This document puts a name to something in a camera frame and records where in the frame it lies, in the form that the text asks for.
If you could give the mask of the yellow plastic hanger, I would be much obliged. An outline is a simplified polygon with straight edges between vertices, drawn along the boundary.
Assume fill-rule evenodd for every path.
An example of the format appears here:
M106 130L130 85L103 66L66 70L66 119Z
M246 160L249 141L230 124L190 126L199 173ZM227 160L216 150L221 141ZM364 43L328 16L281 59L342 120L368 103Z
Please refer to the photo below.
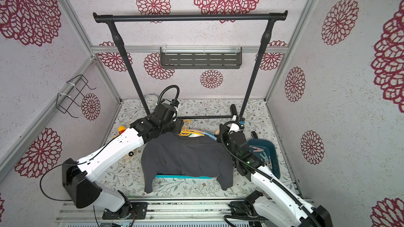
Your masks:
M193 122L191 120L185 119L185 120L183 120L183 122L184 122L184 124L183 124L183 126L181 128L181 131L179 133L180 136L182 136L182 137L190 137L190 138L204 136L203 131L193 130L193 129L190 129L188 127L188 126L193 124Z

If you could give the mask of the dark grey t-shirt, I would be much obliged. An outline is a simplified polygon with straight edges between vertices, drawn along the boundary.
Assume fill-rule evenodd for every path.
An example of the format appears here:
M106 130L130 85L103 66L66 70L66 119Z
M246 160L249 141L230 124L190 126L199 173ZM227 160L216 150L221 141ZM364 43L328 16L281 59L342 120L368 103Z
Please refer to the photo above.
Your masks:
M230 154L207 135L189 138L162 134L145 145L141 165L146 193L153 192L152 183L158 174L216 178L222 190L234 183Z

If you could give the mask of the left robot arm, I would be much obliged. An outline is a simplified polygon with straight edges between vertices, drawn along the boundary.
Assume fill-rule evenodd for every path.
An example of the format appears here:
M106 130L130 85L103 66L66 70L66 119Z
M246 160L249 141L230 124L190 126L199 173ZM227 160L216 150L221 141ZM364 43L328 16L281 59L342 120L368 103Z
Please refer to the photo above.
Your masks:
M140 118L104 147L74 161L62 164L62 185L78 208L99 206L111 212L127 211L130 201L121 193L97 183L110 166L125 155L160 135L180 133L183 121L178 119L179 102L160 103L146 117Z

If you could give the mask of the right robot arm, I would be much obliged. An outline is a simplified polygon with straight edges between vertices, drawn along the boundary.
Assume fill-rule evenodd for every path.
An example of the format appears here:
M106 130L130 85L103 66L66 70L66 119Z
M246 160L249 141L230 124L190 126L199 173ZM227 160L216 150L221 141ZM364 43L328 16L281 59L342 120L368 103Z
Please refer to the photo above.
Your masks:
M248 219L268 220L277 227L331 227L330 213L314 207L280 180L275 145L264 139L245 138L241 130L225 127L219 141L230 153L237 172L260 188L245 198Z

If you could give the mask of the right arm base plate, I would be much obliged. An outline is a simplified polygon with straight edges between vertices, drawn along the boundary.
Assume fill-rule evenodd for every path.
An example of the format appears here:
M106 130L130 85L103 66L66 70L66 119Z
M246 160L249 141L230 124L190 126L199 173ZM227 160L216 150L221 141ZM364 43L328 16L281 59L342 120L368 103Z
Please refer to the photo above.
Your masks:
M257 219L260 217L253 205L246 201L231 201L228 206L231 216L236 219Z

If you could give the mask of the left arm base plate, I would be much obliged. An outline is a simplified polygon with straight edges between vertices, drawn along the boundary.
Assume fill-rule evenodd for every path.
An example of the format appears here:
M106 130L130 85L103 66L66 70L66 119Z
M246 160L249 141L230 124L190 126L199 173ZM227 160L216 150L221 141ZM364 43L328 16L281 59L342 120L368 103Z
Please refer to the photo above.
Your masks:
M147 202L134 201L130 203L125 203L118 211L112 212L108 209L104 210L102 219L103 220L143 220L146 217L146 212L148 208Z

